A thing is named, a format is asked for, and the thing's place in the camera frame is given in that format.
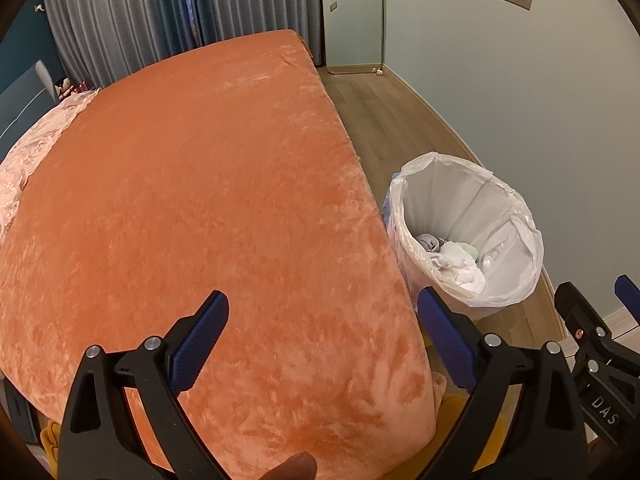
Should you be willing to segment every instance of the gray headboard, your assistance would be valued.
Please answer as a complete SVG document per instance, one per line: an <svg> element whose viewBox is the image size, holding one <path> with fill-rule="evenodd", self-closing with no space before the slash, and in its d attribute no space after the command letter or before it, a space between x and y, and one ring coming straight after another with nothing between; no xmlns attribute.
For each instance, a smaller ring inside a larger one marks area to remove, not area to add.
<svg viewBox="0 0 640 480"><path fill-rule="evenodd" d="M0 161L18 139L58 104L51 76L39 61L0 94Z"/></svg>

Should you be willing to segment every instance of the trash bin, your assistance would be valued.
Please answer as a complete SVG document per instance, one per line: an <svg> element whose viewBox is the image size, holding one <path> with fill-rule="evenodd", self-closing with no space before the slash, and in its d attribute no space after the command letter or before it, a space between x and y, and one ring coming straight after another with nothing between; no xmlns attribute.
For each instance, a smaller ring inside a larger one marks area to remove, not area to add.
<svg viewBox="0 0 640 480"><path fill-rule="evenodd" d="M531 211L515 190L468 160L434 152L405 164L391 181L383 217L414 306L433 286L452 311L477 320L524 300L540 278L542 234ZM449 260L416 240L421 234L477 248L482 292L457 284Z"/></svg>

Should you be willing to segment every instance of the metal screw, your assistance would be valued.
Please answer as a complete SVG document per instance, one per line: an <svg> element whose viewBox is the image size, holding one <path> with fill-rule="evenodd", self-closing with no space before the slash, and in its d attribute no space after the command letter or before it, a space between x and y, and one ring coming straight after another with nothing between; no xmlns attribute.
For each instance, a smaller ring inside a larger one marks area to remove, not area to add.
<svg viewBox="0 0 640 480"><path fill-rule="evenodd" d="M153 336L145 341L145 348L147 350L155 350L160 346L162 340L159 337Z"/></svg>
<svg viewBox="0 0 640 480"><path fill-rule="evenodd" d="M492 348L495 348L502 344L502 339L500 339L500 336L497 334L487 334L486 336L484 336L484 342Z"/></svg>
<svg viewBox="0 0 640 480"><path fill-rule="evenodd" d="M100 347L98 345L89 346L84 353L90 359L93 359L100 353Z"/></svg>
<svg viewBox="0 0 640 480"><path fill-rule="evenodd" d="M550 354L559 354L561 351L560 345L558 343L556 343L555 341L549 341L546 344L546 350L550 353Z"/></svg>

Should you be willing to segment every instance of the orange blanket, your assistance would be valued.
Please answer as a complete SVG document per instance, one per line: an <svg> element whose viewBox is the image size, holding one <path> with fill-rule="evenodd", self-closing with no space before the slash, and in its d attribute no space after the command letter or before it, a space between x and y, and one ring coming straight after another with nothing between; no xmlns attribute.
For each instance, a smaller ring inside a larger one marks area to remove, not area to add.
<svg viewBox="0 0 640 480"><path fill-rule="evenodd" d="M0 251L0 368L61 420L87 346L134 348L214 289L230 320L180 403L232 478L308 450L320 479L373 480L430 441L444 380L290 31L157 63L74 120Z"/></svg>

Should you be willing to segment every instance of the trash can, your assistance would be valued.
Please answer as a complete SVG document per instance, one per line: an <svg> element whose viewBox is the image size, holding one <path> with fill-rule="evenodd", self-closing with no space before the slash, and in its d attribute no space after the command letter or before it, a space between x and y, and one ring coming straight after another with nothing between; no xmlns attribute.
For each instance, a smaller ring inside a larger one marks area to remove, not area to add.
<svg viewBox="0 0 640 480"><path fill-rule="evenodd" d="M478 320L536 288L542 234L523 198L477 164L435 152L408 162L391 181L383 217L414 307L420 291L433 286L452 311ZM461 284L462 260L427 251L421 235L476 248L484 286Z"/></svg>

